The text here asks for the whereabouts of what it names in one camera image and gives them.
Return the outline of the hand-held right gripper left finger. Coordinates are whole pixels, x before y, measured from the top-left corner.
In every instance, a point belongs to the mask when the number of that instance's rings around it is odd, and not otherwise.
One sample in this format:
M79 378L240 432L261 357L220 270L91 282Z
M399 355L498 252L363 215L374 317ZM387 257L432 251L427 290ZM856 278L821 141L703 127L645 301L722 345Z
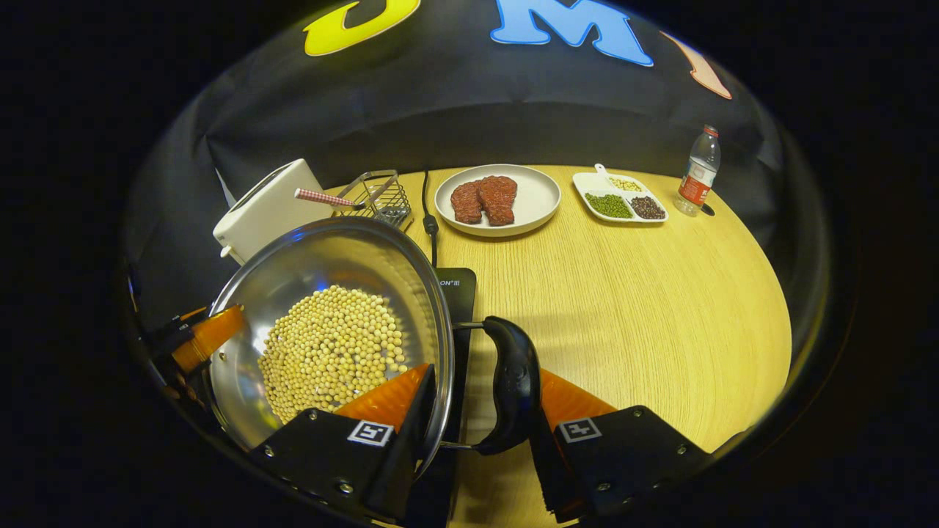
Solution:
M352 417L304 410L249 458L343 515L399 524L423 459L435 384L435 368L422 364L354 401Z

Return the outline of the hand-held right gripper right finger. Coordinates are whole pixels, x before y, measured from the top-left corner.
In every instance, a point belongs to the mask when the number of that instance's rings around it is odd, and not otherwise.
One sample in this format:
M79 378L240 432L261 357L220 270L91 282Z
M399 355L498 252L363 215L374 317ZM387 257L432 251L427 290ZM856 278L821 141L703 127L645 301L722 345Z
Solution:
M530 434L557 522L616 517L700 474L713 457L643 405L615 408L547 369Z

